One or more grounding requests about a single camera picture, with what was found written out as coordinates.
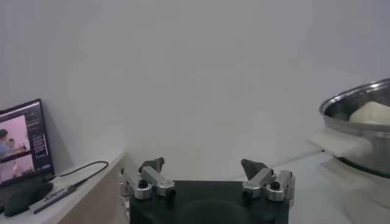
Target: video on screen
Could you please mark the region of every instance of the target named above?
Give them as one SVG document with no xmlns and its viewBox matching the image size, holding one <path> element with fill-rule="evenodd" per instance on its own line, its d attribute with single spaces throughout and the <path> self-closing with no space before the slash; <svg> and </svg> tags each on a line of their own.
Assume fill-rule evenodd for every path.
<svg viewBox="0 0 390 224">
<path fill-rule="evenodd" d="M 0 164 L 0 182 L 34 172 L 34 164 L 30 155 L 22 156 Z"/>
<path fill-rule="evenodd" d="M 30 150 L 24 115 L 0 122 L 0 159 Z"/>
</svg>

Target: white table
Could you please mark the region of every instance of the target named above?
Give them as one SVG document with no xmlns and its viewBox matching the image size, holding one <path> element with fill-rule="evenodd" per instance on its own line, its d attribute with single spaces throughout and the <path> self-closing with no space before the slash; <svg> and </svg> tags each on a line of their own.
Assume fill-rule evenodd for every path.
<svg viewBox="0 0 390 224">
<path fill-rule="evenodd" d="M 289 170 L 296 176 L 295 205 L 290 210 L 289 224 L 352 223 L 343 207 L 344 195 L 316 169 L 328 159 L 330 156 L 318 153 L 273 167 L 277 172 Z"/>
<path fill-rule="evenodd" d="M 99 184 L 103 180 L 103 178 L 106 177 L 108 173 L 110 173 L 110 171 L 114 169 L 114 167 L 116 167 L 116 165 L 123 159 L 123 157 L 124 157 L 124 153 L 117 152 L 100 158 L 99 160 L 104 160 L 110 163 L 105 170 L 103 170 L 101 173 L 97 174 L 93 178 L 89 179 L 86 183 L 81 185 L 81 187 L 78 188 L 78 190 L 76 190 L 73 194 L 63 198 L 62 200 L 46 208 L 45 210 L 39 212 L 38 214 L 34 215 L 30 211 L 26 211 L 14 217 L 4 217 L 4 215 L 1 215 L 0 223 L 2 224 L 17 224 L 17 223 L 18 224 L 20 223 L 53 224 L 53 223 L 60 222 L 77 204 L 80 203 L 81 200 L 83 200 L 88 195 L 88 193 L 90 193 L 93 190 L 93 188 L 97 184 Z M 74 170 L 83 165 L 84 164 L 72 167 L 66 172 Z M 69 184 L 74 184 L 79 180 L 91 175 L 92 173 L 95 173 L 103 165 L 104 164 L 96 164 L 86 169 L 80 170 L 76 173 L 73 173 L 71 175 L 68 175 L 66 177 L 63 177 L 62 182 L 65 186 Z"/>
</svg>

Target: black object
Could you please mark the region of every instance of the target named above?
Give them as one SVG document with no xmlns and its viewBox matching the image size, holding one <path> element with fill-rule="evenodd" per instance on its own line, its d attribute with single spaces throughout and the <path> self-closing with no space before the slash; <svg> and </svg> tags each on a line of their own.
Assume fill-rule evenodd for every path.
<svg viewBox="0 0 390 224">
<path fill-rule="evenodd" d="M 264 163 L 258 163 L 248 159 L 242 159 L 241 165 L 244 168 L 248 180 L 251 180 L 261 169 L 268 168 Z"/>
<path fill-rule="evenodd" d="M 138 169 L 138 172 L 141 173 L 142 167 L 151 166 L 154 170 L 156 170 L 158 173 L 161 172 L 163 165 L 165 163 L 165 159 L 160 157 L 153 160 L 148 160 L 142 163 L 141 167 Z"/>
<path fill-rule="evenodd" d="M 152 198 L 130 198 L 131 224 L 287 224 L 289 201 L 265 195 L 245 203 L 239 181 L 175 181 L 170 203 L 154 191 Z"/>
<path fill-rule="evenodd" d="M 30 205 L 42 200 L 52 189 L 52 183 L 25 187 L 8 198 L 4 205 L 4 215 L 10 217 L 28 210 Z"/>
</svg>

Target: screw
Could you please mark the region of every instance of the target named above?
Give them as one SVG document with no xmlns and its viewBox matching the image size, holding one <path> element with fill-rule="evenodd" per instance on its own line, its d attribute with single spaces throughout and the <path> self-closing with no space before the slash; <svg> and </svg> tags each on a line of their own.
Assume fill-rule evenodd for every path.
<svg viewBox="0 0 390 224">
<path fill-rule="evenodd" d="M 146 180 L 142 179 L 142 180 L 140 180 L 140 181 L 138 182 L 138 187 L 139 187 L 139 188 L 146 188 L 148 184 L 149 184 L 149 183 L 148 183 Z"/>
<path fill-rule="evenodd" d="M 272 190 L 279 190 L 280 189 L 280 183 L 276 182 L 276 181 L 272 182 L 271 189 Z"/>
</svg>

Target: person on screen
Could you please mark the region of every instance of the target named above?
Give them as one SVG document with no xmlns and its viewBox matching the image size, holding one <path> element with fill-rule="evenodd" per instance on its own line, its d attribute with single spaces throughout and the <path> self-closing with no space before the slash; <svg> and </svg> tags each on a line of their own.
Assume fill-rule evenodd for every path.
<svg viewBox="0 0 390 224">
<path fill-rule="evenodd" d="M 20 151 L 22 148 L 13 148 L 9 146 L 8 131 L 6 129 L 0 129 L 0 157 L 6 156 L 7 154 Z"/>
</svg>

